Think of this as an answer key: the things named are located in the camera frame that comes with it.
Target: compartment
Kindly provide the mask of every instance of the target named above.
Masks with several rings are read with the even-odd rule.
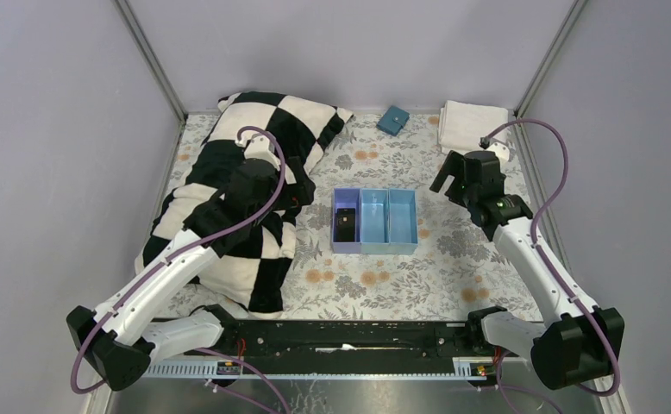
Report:
[[[389,190],[389,253],[412,254],[417,248],[417,195],[414,190]]]
[[[361,252],[389,253],[389,191],[361,190]]]
[[[355,209],[355,241],[336,241],[336,212],[338,209]],[[361,252],[361,189],[335,188],[333,189],[333,216],[330,226],[330,243],[333,253],[358,254]]]

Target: black and white blanket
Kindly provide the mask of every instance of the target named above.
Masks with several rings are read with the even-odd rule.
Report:
[[[184,173],[184,184],[163,201],[150,239],[135,260],[138,273],[181,230],[193,209],[225,186],[231,172],[244,161],[244,149],[235,144],[239,129],[251,125],[271,132],[285,158],[300,157],[309,173],[353,115],[343,108],[257,91],[222,98],[218,106],[222,115],[193,166]],[[280,287],[295,254],[295,219],[299,212],[292,209],[268,214],[247,241],[192,282],[226,295],[256,317],[279,317],[283,310]]]

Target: floral pattern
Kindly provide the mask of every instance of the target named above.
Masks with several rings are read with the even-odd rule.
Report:
[[[445,155],[437,146],[436,116],[413,115],[398,136],[376,129],[379,115],[346,124],[310,173],[315,202],[298,216],[297,250],[282,286],[284,318],[465,320],[495,304],[518,317],[541,320],[516,270],[496,251],[466,210],[429,190]],[[198,155],[216,121],[191,115],[168,189]],[[529,200],[512,140],[502,165],[505,190]],[[334,187],[409,188],[417,192],[419,246],[413,255],[333,254],[329,235]],[[186,316],[200,304],[221,304],[235,317],[248,314],[219,293],[187,285],[162,312]]]

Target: gray wall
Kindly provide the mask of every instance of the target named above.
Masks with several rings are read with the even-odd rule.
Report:
[[[572,0],[133,0],[189,111],[246,89],[378,109],[513,108]]]
[[[671,2],[590,2],[528,116],[566,135],[554,212],[576,279],[626,322],[633,412],[671,412]],[[529,128],[553,189],[561,155]]]
[[[0,413],[78,412],[66,313],[132,276],[176,132],[112,2],[0,1]]]

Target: folded white towel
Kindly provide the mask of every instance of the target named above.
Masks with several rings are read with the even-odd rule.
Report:
[[[450,151],[461,154],[480,151],[480,138],[506,122],[508,110],[505,108],[447,101],[440,110],[437,140],[444,154]],[[503,130],[496,135],[496,139],[506,142],[506,136]]]

